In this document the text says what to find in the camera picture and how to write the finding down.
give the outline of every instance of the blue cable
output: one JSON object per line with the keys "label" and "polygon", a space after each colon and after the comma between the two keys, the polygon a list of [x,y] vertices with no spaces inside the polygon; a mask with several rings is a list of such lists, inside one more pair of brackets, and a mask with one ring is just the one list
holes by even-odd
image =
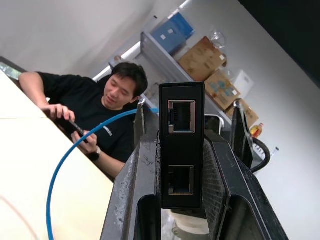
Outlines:
{"label": "blue cable", "polygon": [[[151,112],[153,113],[158,113],[159,110],[156,108],[152,108],[150,109]],[[48,236],[49,236],[49,240],[54,240],[54,233],[53,233],[53,229],[52,229],[52,223],[51,223],[51,197],[52,197],[52,192],[54,189],[54,185],[55,185],[55,181],[58,175],[58,172],[61,168],[61,166],[64,164],[65,160],[67,159],[67,157],[72,153],[72,151],[82,142],[84,141],[87,137],[89,137],[91,134],[96,133],[97,131],[99,131],[100,129],[102,129],[104,126],[113,123],[114,121],[123,118],[125,116],[131,115],[131,114],[135,114],[137,112],[137,109],[131,110],[131,111],[126,111],[123,113],[120,113],[108,120],[106,120],[105,122],[101,123],[99,126],[95,127],[94,129],[92,129],[90,132],[88,132],[86,135],[84,135],[83,137],[81,137],[67,152],[66,154],[63,156],[63,158],[61,159],[61,161],[59,162],[58,166],[56,167],[51,182],[50,182],[50,187],[49,187],[49,191],[48,191],[48,196],[46,199],[46,228],[48,231]]]}

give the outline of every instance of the sleeve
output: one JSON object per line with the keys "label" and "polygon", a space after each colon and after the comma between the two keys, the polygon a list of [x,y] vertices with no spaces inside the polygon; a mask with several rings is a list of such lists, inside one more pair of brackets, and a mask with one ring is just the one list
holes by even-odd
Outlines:
{"label": "sleeve", "polygon": [[126,132],[120,137],[112,151],[111,157],[126,163],[134,151],[134,130]]}
{"label": "sleeve", "polygon": [[59,99],[72,89],[79,88],[85,81],[78,75],[55,75],[37,72],[43,81],[44,95],[47,98]]}

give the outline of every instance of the cardboard box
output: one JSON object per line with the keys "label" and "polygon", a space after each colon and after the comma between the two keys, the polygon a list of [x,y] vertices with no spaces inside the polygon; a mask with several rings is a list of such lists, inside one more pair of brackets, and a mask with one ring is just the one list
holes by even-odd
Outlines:
{"label": "cardboard box", "polygon": [[204,84],[206,93],[223,111],[229,108],[230,105],[240,96],[240,92],[220,70],[217,70],[207,80],[205,80]]}
{"label": "cardboard box", "polygon": [[227,64],[227,57],[206,36],[183,55],[178,63],[193,78],[206,80],[214,71]]}
{"label": "cardboard box", "polygon": [[[246,120],[248,123],[248,128],[251,128],[255,122],[259,119],[258,115],[251,109],[251,107],[243,100],[243,99],[239,99],[245,115],[246,115]],[[232,119],[233,115],[234,115],[234,110],[235,107],[233,106],[233,104],[231,105],[231,107],[229,107],[226,111],[225,114]]]}

